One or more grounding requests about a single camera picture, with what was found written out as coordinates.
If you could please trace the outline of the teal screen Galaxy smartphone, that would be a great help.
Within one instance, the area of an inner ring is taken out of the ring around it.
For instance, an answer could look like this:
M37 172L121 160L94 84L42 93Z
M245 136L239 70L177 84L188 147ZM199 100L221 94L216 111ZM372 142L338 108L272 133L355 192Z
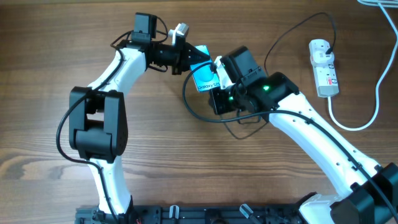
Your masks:
M210 56L210 53L206 45L197 45L195 46L195 48ZM210 57L209 60L202 63L191 65L190 68L191 70L194 70L206 62L213 62L213 61ZM206 92L209 91L210 89L220 87L219 78L215 72L212 72L210 65L201 67L192 75L192 77L198 92Z

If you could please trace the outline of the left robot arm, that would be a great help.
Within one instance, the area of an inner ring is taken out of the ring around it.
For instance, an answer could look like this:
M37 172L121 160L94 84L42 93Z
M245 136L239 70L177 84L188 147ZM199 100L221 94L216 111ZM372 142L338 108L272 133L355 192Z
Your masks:
M87 87L70 92L70 147L78 151L80 164L91 169L99 204L91 212L76 211L78 223L137 223L133 199L127 188L122 154L128 140L125 96L148 69L179 75L209 56L186 41L189 26L179 23L163 33L170 45L156 40L153 14L136 13L134 28L111 43L115 56L103 74Z

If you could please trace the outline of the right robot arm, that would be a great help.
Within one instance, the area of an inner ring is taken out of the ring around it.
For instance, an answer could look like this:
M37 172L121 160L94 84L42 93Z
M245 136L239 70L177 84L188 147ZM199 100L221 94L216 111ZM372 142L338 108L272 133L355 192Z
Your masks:
M335 194L312 194L299 205L307 223L385 223L397 218L397 166L381 166L356 149L310 105L283 73L267 76L246 47L215 59L216 114L260 116L295 141L321 168Z

